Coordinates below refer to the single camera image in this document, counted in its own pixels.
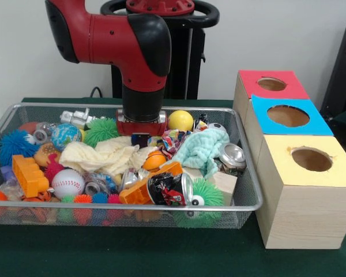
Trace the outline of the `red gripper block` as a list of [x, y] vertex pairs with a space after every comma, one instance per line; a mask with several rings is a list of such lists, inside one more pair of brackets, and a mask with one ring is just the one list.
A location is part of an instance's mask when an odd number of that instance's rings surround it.
[[133, 146], [141, 147], [148, 146], [149, 135], [161, 136], [166, 129], [167, 121], [159, 122], [123, 122], [117, 119], [116, 121], [118, 133], [123, 136], [131, 136]]

